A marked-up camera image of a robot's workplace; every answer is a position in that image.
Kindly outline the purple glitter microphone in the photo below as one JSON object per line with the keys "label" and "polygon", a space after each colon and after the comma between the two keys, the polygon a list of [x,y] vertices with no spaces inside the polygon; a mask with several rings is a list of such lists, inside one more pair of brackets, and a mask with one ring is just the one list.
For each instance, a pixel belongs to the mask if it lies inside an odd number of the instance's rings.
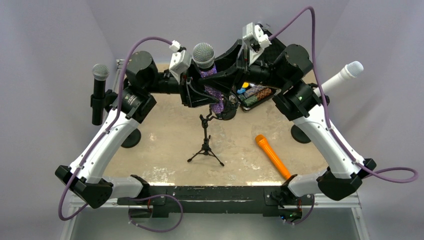
{"label": "purple glitter microphone", "polygon": [[[197,65],[202,78],[217,73],[215,65],[215,51],[213,47],[206,42],[196,44],[192,51],[192,59]],[[218,103],[211,104],[211,110],[215,114],[221,114],[224,111],[223,94],[211,86],[204,86],[205,91],[218,99]]]}

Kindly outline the black round-base mic stand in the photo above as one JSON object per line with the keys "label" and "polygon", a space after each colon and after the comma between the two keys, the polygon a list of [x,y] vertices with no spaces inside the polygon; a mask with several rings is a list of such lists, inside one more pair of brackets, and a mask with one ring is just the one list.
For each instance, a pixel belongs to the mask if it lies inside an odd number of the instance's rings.
{"label": "black round-base mic stand", "polygon": [[224,109],[221,113],[217,113],[216,116],[223,121],[231,120],[235,117],[238,109],[238,103],[225,100],[223,102]]}

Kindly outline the black tripod shock-mount stand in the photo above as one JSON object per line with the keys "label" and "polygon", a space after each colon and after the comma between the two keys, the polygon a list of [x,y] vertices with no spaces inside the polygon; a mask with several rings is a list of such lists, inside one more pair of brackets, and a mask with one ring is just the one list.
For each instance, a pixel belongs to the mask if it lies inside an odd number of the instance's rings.
{"label": "black tripod shock-mount stand", "polygon": [[208,108],[209,112],[206,116],[203,116],[202,114],[199,115],[199,118],[201,120],[201,127],[203,128],[203,143],[201,145],[201,148],[198,152],[196,152],[192,157],[190,157],[187,162],[190,163],[195,157],[197,157],[198,155],[204,155],[204,156],[211,156],[214,157],[219,164],[224,167],[225,164],[216,156],[216,154],[212,151],[211,146],[210,146],[210,140],[211,140],[211,135],[208,134],[208,127],[209,127],[209,122],[211,122],[212,120],[220,120],[216,114],[213,112],[212,107],[210,106]]}

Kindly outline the orange microphone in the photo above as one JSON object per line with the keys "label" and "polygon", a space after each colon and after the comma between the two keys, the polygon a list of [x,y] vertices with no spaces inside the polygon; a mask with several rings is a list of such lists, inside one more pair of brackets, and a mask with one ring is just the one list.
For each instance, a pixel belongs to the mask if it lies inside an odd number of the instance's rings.
{"label": "orange microphone", "polygon": [[259,134],[255,137],[255,142],[267,155],[267,157],[270,159],[271,163],[275,166],[281,176],[284,179],[288,180],[292,175],[287,169],[287,167],[283,164],[281,159],[278,157],[274,149],[270,146],[267,138],[264,135]]}

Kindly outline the white microphone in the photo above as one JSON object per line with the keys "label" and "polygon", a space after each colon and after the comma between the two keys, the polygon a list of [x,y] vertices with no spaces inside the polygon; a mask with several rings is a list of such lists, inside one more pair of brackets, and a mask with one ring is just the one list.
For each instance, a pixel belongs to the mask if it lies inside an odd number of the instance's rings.
{"label": "white microphone", "polygon": [[325,81],[321,88],[327,95],[339,85],[347,83],[349,80],[357,78],[364,71],[363,65],[359,61],[353,61],[346,64],[337,74]]}

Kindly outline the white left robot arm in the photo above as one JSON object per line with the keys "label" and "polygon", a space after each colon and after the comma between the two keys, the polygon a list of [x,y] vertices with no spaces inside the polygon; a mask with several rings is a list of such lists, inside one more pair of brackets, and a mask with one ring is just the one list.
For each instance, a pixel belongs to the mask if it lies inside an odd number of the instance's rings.
{"label": "white left robot arm", "polygon": [[187,70],[206,72],[215,67],[213,50],[195,50],[188,54],[180,49],[172,54],[168,72],[171,77],[160,77],[152,55],[138,51],[129,55],[121,70],[119,91],[105,90],[107,77],[100,65],[93,67],[95,77],[92,123],[100,130],[70,165],[61,165],[55,175],[67,189],[97,209],[110,199],[130,198],[138,205],[149,199],[149,184],[137,175],[127,178],[108,178],[104,171],[117,150],[131,134],[138,133],[138,126],[156,105],[154,93],[180,94],[189,85],[182,81]]}

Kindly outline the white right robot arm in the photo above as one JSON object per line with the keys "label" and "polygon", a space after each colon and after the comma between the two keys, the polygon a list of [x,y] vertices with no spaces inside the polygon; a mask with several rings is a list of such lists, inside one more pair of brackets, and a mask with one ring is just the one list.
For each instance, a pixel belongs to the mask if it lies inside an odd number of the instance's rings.
{"label": "white right robot arm", "polygon": [[326,115],[325,94],[356,78],[363,65],[359,61],[348,63],[324,84],[312,87],[303,80],[313,69],[303,46],[286,46],[269,65],[257,60],[256,51],[239,56],[240,49],[241,45],[235,44],[231,51],[216,57],[210,44],[197,44],[192,57],[201,75],[198,82],[225,94],[243,83],[279,89],[273,97],[275,106],[311,140],[328,165],[315,174],[287,177],[280,191],[282,200],[292,204],[304,195],[322,193],[339,201],[356,192],[376,163],[358,154],[333,125]]}

